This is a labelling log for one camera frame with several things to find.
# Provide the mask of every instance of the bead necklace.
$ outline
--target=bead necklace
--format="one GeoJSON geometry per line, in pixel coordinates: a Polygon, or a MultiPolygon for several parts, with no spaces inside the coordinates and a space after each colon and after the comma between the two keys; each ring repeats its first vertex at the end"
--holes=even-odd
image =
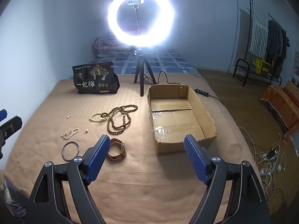
{"type": "Polygon", "coordinates": [[[107,131],[110,134],[112,134],[112,135],[118,135],[118,134],[121,134],[122,132],[124,132],[125,129],[126,129],[126,127],[131,123],[132,119],[131,119],[129,113],[135,112],[137,109],[138,109],[137,105],[124,105],[124,106],[120,106],[120,107],[115,107],[109,113],[106,113],[106,112],[103,112],[103,113],[97,112],[97,113],[93,114],[90,117],[89,120],[92,121],[92,122],[103,122],[103,121],[106,121],[108,119],[108,122],[107,122],[107,131]],[[133,107],[134,109],[125,110],[125,108],[129,108],[129,107],[133,107]],[[114,116],[114,114],[117,111],[120,111],[123,114],[123,124],[120,125],[120,126],[115,126],[114,120],[112,119],[113,116],[114,116]],[[95,115],[100,115],[104,119],[100,119],[100,120],[94,120],[94,119],[92,119],[95,115]],[[117,131],[110,130],[110,122],[111,122],[112,127],[114,129],[116,129],[117,131]]]}
{"type": "Polygon", "coordinates": [[[77,134],[79,132],[79,129],[68,129],[65,132],[61,134],[61,137],[64,138],[65,140],[70,139],[74,134],[77,134]]]}
{"type": "Polygon", "coordinates": [[[96,115],[102,115],[102,112],[96,112],[94,113],[92,116],[90,116],[89,121],[91,122],[104,122],[106,120],[108,120],[108,116],[103,118],[103,119],[93,119],[93,117],[95,117],[96,115]]]}

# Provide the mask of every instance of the light stand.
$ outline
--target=light stand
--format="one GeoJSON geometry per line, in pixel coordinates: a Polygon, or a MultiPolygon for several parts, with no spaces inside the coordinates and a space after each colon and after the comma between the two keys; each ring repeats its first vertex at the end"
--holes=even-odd
{"type": "MultiPolygon", "coordinates": [[[[138,20],[138,8],[140,4],[143,4],[144,0],[139,0],[139,2],[132,2],[128,1],[128,5],[132,5],[133,8],[136,11],[136,19],[137,19],[137,27],[138,27],[138,35],[140,35],[140,28],[139,28],[139,20],[138,20]]],[[[135,72],[135,79],[134,83],[137,82],[138,75],[139,75],[139,81],[140,81],[140,97],[143,97],[144,95],[144,64],[147,67],[147,70],[149,71],[150,77],[154,84],[157,84],[156,79],[154,77],[154,74],[152,73],[152,69],[150,68],[149,62],[146,60],[142,49],[137,47],[134,48],[133,54],[136,57],[137,66],[136,66],[136,72],[135,72]]]]}

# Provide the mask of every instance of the silver bangle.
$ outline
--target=silver bangle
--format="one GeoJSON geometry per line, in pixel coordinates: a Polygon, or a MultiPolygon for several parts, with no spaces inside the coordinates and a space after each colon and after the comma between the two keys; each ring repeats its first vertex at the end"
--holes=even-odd
{"type": "Polygon", "coordinates": [[[76,155],[75,157],[77,157],[77,156],[79,155],[79,152],[80,152],[80,148],[79,148],[78,143],[75,142],[75,141],[69,141],[68,143],[66,143],[66,144],[63,146],[62,151],[61,151],[62,159],[65,160],[65,161],[71,161],[71,160],[73,160],[73,159],[75,158],[75,157],[73,157],[72,159],[65,159],[65,157],[63,156],[63,150],[64,150],[64,148],[65,148],[68,144],[74,144],[74,145],[77,146],[77,148],[78,148],[78,152],[77,152],[77,155],[76,155]]]}

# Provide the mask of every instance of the blue bracket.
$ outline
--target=blue bracket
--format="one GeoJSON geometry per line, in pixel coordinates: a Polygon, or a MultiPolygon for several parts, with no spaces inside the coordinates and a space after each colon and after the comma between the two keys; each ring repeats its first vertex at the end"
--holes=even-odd
{"type": "Polygon", "coordinates": [[[208,185],[211,180],[208,170],[208,165],[211,164],[211,156],[208,155],[208,151],[200,147],[192,135],[187,135],[185,137],[184,148],[197,178],[200,181],[203,181],[205,185],[208,185]]]}
{"type": "Polygon", "coordinates": [[[107,135],[102,135],[95,146],[87,149],[83,155],[84,164],[87,166],[87,174],[84,178],[87,185],[97,179],[109,149],[110,138],[107,135]]]}
{"type": "Polygon", "coordinates": [[[6,110],[1,110],[1,111],[0,111],[0,122],[1,122],[2,120],[6,119],[6,117],[7,117],[7,112],[6,112],[6,110]]]}

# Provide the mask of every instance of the screw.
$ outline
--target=screw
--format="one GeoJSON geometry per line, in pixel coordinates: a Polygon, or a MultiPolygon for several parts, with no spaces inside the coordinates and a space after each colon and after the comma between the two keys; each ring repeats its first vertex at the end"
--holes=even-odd
{"type": "Polygon", "coordinates": [[[74,162],[81,162],[82,161],[82,157],[77,156],[74,158],[74,162]]]}
{"type": "Polygon", "coordinates": [[[212,157],[212,160],[215,162],[220,162],[220,157],[214,156],[214,157],[212,157]]]}
{"type": "Polygon", "coordinates": [[[52,165],[52,162],[48,161],[44,164],[45,167],[50,167],[52,165]]]}
{"type": "Polygon", "coordinates": [[[243,165],[246,166],[246,167],[249,167],[250,166],[250,162],[249,161],[244,161],[243,165]]]}

